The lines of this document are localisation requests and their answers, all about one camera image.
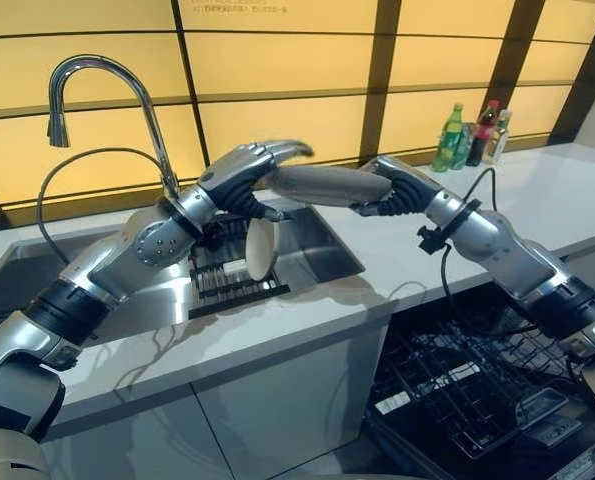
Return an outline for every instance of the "white countertop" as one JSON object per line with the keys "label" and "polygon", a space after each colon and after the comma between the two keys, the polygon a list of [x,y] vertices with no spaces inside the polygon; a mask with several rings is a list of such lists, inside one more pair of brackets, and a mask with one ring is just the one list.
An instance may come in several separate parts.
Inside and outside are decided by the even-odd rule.
{"label": "white countertop", "polygon": [[[463,195],[483,168],[431,175]],[[594,149],[566,144],[508,153],[496,170],[499,211],[520,236],[561,255],[595,244]],[[268,194],[262,192],[262,199]],[[490,207],[488,179],[474,196],[483,201],[483,208]],[[366,322],[383,322],[393,312],[443,296],[441,255],[428,256],[417,247],[417,230],[431,226],[422,215],[362,218],[346,209],[317,210],[363,264],[363,273],[87,348],[77,368],[61,374],[67,394],[57,422],[162,392]],[[129,214],[54,222],[49,230],[67,233],[112,225]],[[11,243],[37,237],[35,226],[0,232],[0,257]],[[449,260],[448,278],[458,291],[483,283],[488,276],[455,254]]]}

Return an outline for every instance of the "dishwasher rack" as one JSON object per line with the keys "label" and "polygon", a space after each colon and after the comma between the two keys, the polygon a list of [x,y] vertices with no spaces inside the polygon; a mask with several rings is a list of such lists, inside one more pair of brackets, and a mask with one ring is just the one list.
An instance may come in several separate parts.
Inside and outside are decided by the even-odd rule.
{"label": "dishwasher rack", "polygon": [[569,383],[563,352],[491,286],[460,297],[467,323],[441,305],[393,318],[372,390],[373,413],[422,405],[468,457],[494,450],[559,409]]}
{"label": "dishwasher rack", "polygon": [[246,254],[249,221],[233,214],[220,214],[193,246],[190,270],[193,308],[188,318],[198,318],[290,291],[272,270],[260,281],[246,269],[230,271],[224,265],[242,260]]}

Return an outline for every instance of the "faucet spout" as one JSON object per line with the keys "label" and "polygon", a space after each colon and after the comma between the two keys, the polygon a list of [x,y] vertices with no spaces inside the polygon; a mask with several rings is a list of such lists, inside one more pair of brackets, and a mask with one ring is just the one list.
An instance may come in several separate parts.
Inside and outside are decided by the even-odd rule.
{"label": "faucet spout", "polygon": [[68,147],[68,131],[66,129],[66,118],[64,114],[64,87],[70,76],[84,68],[100,68],[117,75],[124,80],[141,103],[146,124],[153,142],[155,154],[159,160],[162,169],[162,184],[169,197],[176,199],[178,196],[179,185],[168,160],[164,139],[161,136],[159,123],[155,116],[153,102],[146,90],[146,87],[139,79],[126,67],[110,58],[100,55],[75,55],[61,62],[52,75],[48,84],[48,102],[50,117],[48,120],[48,137],[50,145],[54,147]]}

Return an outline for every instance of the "white cabinet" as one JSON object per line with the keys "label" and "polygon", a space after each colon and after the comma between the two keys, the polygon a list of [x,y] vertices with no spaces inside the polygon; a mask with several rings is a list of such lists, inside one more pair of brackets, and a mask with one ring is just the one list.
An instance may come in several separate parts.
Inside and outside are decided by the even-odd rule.
{"label": "white cabinet", "polygon": [[41,448],[52,480],[232,480],[192,395]]}
{"label": "white cabinet", "polygon": [[357,437],[386,324],[193,383],[237,480],[269,478]]}

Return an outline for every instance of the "dishwasher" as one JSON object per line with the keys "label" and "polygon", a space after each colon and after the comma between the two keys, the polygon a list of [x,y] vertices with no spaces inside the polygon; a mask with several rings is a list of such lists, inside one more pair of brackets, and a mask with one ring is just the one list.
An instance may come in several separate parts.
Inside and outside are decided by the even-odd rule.
{"label": "dishwasher", "polygon": [[595,418],[574,366],[486,284],[393,316],[366,434],[430,478],[595,478]]}

